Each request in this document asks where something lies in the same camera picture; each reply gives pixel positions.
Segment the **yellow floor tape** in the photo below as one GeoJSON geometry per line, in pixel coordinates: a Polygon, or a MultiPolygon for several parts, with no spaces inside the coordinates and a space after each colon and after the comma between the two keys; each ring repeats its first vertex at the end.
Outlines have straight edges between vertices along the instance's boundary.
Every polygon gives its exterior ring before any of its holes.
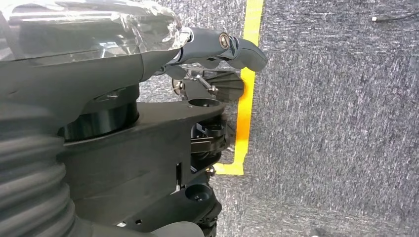
{"type": "MultiPolygon", "coordinates": [[[[247,0],[243,38],[251,41],[256,46],[259,43],[259,28],[262,17],[262,9],[263,0],[247,0]]],[[[249,148],[254,76],[255,73],[248,68],[244,68],[241,71],[241,78],[245,82],[245,92],[239,99],[234,161],[232,164],[215,164],[214,168],[217,174],[244,174],[243,163],[245,162],[245,157],[249,148]]]]}

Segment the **metal screw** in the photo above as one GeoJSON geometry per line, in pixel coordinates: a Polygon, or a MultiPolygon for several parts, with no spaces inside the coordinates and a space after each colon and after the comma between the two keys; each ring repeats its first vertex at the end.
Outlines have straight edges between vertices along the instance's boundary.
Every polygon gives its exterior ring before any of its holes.
{"type": "Polygon", "coordinates": [[[216,172],[217,171],[215,170],[214,166],[211,166],[211,168],[209,168],[207,170],[207,173],[210,175],[210,177],[214,177],[214,175],[215,175],[216,172]]]}
{"type": "Polygon", "coordinates": [[[215,86],[211,86],[211,88],[208,89],[208,91],[212,92],[212,94],[216,95],[218,92],[218,88],[215,86]]]}
{"type": "Polygon", "coordinates": [[[230,38],[227,33],[220,34],[220,45],[224,49],[228,49],[228,47],[230,47],[230,38]]]}
{"type": "Polygon", "coordinates": [[[177,84],[176,84],[176,87],[182,90],[183,89],[183,82],[178,81],[177,84]]]}

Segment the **cable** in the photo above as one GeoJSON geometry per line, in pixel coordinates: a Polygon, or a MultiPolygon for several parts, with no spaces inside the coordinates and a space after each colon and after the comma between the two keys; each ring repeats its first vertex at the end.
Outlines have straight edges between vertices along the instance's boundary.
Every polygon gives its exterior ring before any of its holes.
{"type": "Polygon", "coordinates": [[[406,19],[406,18],[415,16],[415,15],[418,15],[418,14],[419,14],[419,11],[414,12],[414,13],[411,13],[411,14],[408,14],[406,16],[401,16],[401,17],[390,17],[389,18],[389,17],[376,17],[376,16],[373,16],[372,21],[374,21],[374,22],[386,22],[386,21],[403,20],[403,19],[406,19]]]}

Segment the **gray carpet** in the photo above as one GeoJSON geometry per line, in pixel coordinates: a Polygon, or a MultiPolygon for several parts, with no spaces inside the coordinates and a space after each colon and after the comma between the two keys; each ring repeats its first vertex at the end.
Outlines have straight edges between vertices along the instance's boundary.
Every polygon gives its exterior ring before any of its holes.
{"type": "MultiPolygon", "coordinates": [[[[244,0],[160,3],[184,25],[242,35],[244,0]]],[[[224,207],[218,236],[419,236],[419,17],[371,22],[418,9],[265,1],[270,61],[256,78],[245,176],[212,182],[224,207]]],[[[165,77],[140,88],[143,101],[176,99],[165,77]]]]}

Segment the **transparent plastic cover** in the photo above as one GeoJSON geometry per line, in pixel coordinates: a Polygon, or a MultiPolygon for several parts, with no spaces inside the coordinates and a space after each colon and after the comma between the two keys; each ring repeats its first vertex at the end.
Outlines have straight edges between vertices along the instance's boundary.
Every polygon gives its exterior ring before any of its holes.
{"type": "Polygon", "coordinates": [[[190,31],[153,1],[0,0],[0,61],[74,62],[181,48],[190,31]]]}

